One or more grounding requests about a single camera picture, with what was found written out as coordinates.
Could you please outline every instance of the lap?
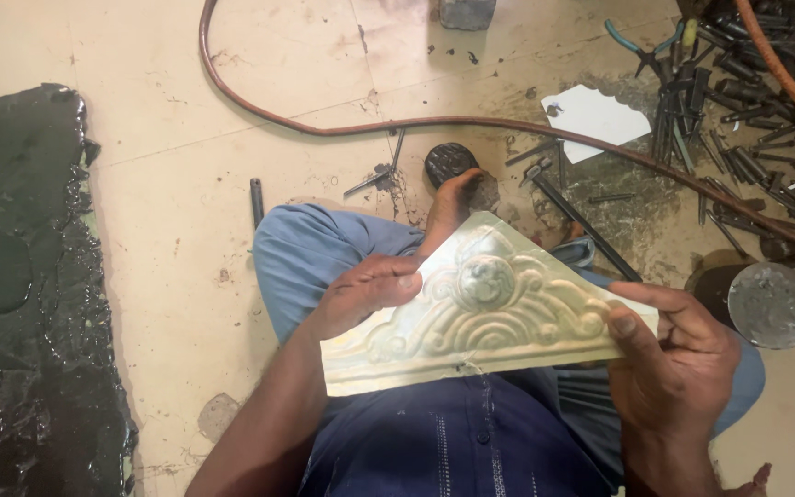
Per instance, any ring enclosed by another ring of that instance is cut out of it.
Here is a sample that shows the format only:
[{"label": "lap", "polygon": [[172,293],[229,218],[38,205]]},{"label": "lap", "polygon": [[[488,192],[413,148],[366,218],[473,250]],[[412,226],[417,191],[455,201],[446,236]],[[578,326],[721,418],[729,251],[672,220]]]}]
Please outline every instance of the lap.
[{"label": "lap", "polygon": [[[413,254],[423,239],[422,231],[410,226],[314,204],[272,209],[253,237],[253,263],[278,340],[284,343],[315,309],[329,284],[364,257]],[[582,277],[605,287],[610,283],[607,278],[583,269],[590,259],[584,245],[577,243],[552,253]],[[593,245],[588,245],[588,250],[593,250]],[[765,385],[759,351],[737,339],[742,345],[741,363],[733,379],[732,398],[714,428],[715,436],[750,410]],[[611,485],[621,484],[621,424],[605,368],[535,368],[502,376],[550,409],[559,410],[603,477]]]}]

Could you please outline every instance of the orange hose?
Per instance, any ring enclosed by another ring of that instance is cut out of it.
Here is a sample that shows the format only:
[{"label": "orange hose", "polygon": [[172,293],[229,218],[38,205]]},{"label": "orange hose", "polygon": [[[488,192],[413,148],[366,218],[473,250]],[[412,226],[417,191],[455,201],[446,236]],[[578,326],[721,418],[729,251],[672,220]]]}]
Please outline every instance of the orange hose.
[{"label": "orange hose", "polygon": [[753,7],[747,0],[735,0],[737,5],[737,12],[741,14],[741,20],[744,21],[744,26],[747,28],[747,33],[750,39],[754,41],[756,49],[760,51],[762,60],[766,62],[768,70],[775,76],[778,83],[787,91],[787,94],[793,103],[795,103],[795,81],[789,75],[787,69],[781,64],[778,54],[772,50],[772,45],[768,42],[766,34],[762,32],[760,23],[756,21],[756,14],[754,14]]}]

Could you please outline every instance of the white paper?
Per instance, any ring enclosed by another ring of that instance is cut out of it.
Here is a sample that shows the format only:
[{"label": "white paper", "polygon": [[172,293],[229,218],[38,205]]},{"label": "white paper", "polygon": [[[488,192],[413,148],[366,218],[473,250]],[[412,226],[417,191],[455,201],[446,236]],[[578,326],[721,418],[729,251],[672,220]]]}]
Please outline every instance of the white paper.
[{"label": "white paper", "polygon": [[[542,98],[542,107],[547,110],[551,105],[558,112],[557,117],[547,117],[552,127],[585,134],[613,145],[621,145],[652,132],[649,119],[642,112],[619,104],[614,96],[604,96],[599,90],[584,85]],[[564,151],[572,164],[602,154],[600,149],[574,141],[567,141]]]}]

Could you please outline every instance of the man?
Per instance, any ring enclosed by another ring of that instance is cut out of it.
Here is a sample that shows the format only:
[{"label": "man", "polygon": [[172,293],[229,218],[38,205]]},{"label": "man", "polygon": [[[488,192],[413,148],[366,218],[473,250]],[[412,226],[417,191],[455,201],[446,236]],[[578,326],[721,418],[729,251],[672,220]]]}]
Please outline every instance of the man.
[{"label": "man", "polygon": [[708,444],[759,397],[762,362],[679,290],[609,285],[662,318],[659,342],[633,311],[611,311],[625,358],[608,375],[533,368],[327,398],[320,341],[419,292],[416,269],[467,219],[480,176],[438,189],[424,235],[315,205],[272,209],[253,256],[282,348],[186,495],[723,494]]}]

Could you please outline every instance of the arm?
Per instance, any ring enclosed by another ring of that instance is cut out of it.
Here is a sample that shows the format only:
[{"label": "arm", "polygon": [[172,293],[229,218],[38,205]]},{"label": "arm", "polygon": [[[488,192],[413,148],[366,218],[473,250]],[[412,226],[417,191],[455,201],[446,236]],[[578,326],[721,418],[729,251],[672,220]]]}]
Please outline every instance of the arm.
[{"label": "arm", "polygon": [[187,497],[296,493],[327,406],[320,341],[411,300],[422,288],[420,262],[371,255],[330,285],[207,456]]},{"label": "arm", "polygon": [[659,342],[633,311],[610,314],[610,334],[625,355],[610,365],[610,387],[628,497],[722,496],[708,445],[732,394],[737,340],[686,292],[636,283],[610,290],[662,317]]}]

